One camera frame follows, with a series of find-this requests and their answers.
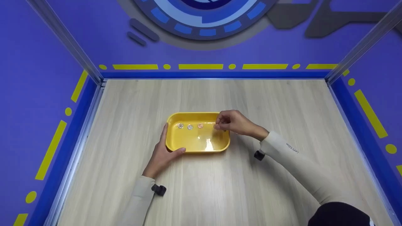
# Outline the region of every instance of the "wooden table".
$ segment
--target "wooden table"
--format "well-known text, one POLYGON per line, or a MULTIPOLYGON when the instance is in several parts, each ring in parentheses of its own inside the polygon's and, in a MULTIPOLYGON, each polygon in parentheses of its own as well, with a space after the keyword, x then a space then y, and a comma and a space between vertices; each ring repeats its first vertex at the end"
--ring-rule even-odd
MULTIPOLYGON (((108 80, 59 225, 114 225, 168 116, 225 109, 280 133, 356 193, 377 225, 392 225, 323 80, 108 80)), ((167 192, 145 225, 307 225, 315 199, 272 159, 254 159, 256 140, 231 139, 222 153, 166 169, 157 183, 167 192)))

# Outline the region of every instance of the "metal frame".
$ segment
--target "metal frame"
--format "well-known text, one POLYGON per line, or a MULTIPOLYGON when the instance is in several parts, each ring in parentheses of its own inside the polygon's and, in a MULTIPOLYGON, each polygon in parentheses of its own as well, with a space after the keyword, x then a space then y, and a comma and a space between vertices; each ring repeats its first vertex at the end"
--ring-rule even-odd
POLYGON ((36 11, 39 17, 42 18, 45 24, 55 33, 78 63, 88 72, 92 80, 98 86, 102 84, 103 76, 60 21, 49 3, 46 0, 27 0, 27 2, 36 11))
MULTIPOLYGON (((90 108, 88 110, 87 116, 85 118, 83 127, 79 134, 77 143, 74 147, 72 156, 69 160, 67 169, 63 176, 60 187, 57 191, 56 197, 53 201, 52 207, 50 209, 49 215, 46 219, 46 226, 55 226, 58 223, 61 211, 63 209, 64 201, 69 192, 69 187, 73 180, 76 168, 78 166, 81 154, 83 152, 87 137, 90 132, 90 128, 94 121, 94 117, 100 100, 105 88, 106 81, 104 80, 101 73, 98 71, 97 67, 92 63, 90 58, 85 54, 84 50, 79 46, 74 37, 69 33, 67 28, 63 25, 60 19, 57 17, 53 9, 50 7, 46 0, 26 0, 31 7, 37 12, 37 14, 43 19, 45 24, 55 33, 55 35, 60 39, 60 41, 65 45, 73 57, 78 61, 78 63, 88 72, 89 76, 97 84, 97 90, 95 91, 94 98, 92 99, 90 108)), ((363 38, 361 41, 344 57, 344 59, 338 64, 338 66, 333 69, 325 77, 327 81, 329 90, 332 97, 348 127, 350 134, 352 135, 356 147, 359 149, 360 155, 369 172, 375 187, 386 206, 388 213, 394 225, 401 226, 401 223, 397 219, 394 211, 386 198, 384 191, 377 178, 375 177, 371 166, 369 165, 367 158, 362 151, 354 131, 352 130, 346 115, 344 114, 339 102, 332 91, 331 84, 338 79, 341 74, 348 68, 350 68, 360 57, 362 57, 371 47, 373 47, 383 36, 385 36, 391 29, 393 29, 398 23, 402 21, 402 0, 400 0, 394 8, 392 8, 384 18, 377 23, 371 31, 363 38)))
POLYGON ((377 190, 378 195, 380 196, 382 202, 384 203, 384 206, 385 206, 385 208, 387 210, 388 215, 391 218, 392 223, 394 224, 394 226, 402 226, 401 223, 399 222, 398 218, 396 217, 395 211, 392 208, 390 202, 388 201, 388 198, 385 195, 384 190, 382 189, 377 177, 375 176, 373 168, 369 164, 369 161, 368 161, 363 149, 361 148, 359 141, 357 140, 355 132, 353 131, 352 126, 350 125, 349 120, 346 117, 346 114, 343 111, 342 106, 340 105, 340 103, 338 101, 338 98, 336 97, 332 87, 328 86, 328 88, 329 88, 329 91, 330 91, 330 93, 332 95, 332 98, 334 99, 335 104, 336 104, 336 106, 337 106, 337 108, 338 108, 338 110, 340 112, 340 115, 342 116, 343 121, 345 122, 346 127, 349 130, 349 133, 350 133, 350 135, 351 135, 351 137, 352 137, 352 139, 354 141, 354 144, 355 144, 357 150, 359 151, 361 159, 363 160, 363 164, 366 167, 366 170, 369 173, 369 176, 371 177, 371 180, 374 183, 375 189, 377 190))
POLYGON ((402 0, 400 0, 359 43, 343 58, 341 62, 325 77, 328 85, 332 85, 344 71, 349 69, 382 37, 402 21, 402 0))
POLYGON ((96 111, 98 110, 98 106, 103 95, 103 91, 104 87, 101 86, 98 86, 98 88, 95 90, 94 97, 92 99, 88 113, 85 117, 84 124, 77 139, 77 143, 74 147, 73 153, 71 154, 70 161, 64 173, 62 182, 60 183, 55 199, 53 200, 49 215, 46 218, 44 224, 46 226, 55 226, 59 221, 60 214, 64 206, 64 201, 67 197, 71 182, 80 161, 82 151, 84 149, 89 131, 95 118, 96 111))

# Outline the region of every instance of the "yellow plastic bin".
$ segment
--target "yellow plastic bin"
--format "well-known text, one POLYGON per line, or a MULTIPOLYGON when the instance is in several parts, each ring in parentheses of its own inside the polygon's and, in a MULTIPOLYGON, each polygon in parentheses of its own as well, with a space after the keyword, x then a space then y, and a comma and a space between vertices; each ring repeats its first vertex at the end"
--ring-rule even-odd
POLYGON ((229 131, 216 130, 219 112, 177 112, 172 114, 166 135, 166 146, 170 150, 181 147, 186 153, 221 152, 230 144, 229 131))

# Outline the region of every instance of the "white sleeve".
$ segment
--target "white sleeve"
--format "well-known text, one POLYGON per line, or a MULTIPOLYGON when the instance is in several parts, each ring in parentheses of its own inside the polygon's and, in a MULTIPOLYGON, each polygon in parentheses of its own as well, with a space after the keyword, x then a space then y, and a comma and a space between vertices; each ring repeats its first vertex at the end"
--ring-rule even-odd
POLYGON ((119 220, 119 226, 142 226, 144 224, 145 216, 154 197, 154 191, 151 190, 154 184, 154 179, 144 176, 140 176, 135 181, 133 193, 119 220))
POLYGON ((261 153, 281 164, 321 205, 338 201, 355 206, 353 199, 342 191, 328 172, 299 153, 276 132, 269 132, 260 145, 261 153))

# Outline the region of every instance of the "person's left hand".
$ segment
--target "person's left hand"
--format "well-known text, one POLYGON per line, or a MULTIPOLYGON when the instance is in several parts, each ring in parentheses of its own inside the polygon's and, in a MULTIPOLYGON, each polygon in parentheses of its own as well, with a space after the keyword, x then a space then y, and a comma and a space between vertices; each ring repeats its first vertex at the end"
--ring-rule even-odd
POLYGON ((170 162, 180 157, 186 151, 186 148, 179 148, 176 151, 169 152, 165 145, 167 132, 168 124, 166 123, 163 127, 162 134, 160 135, 159 142, 155 145, 152 157, 142 173, 143 176, 155 179, 158 174, 170 164, 170 162))

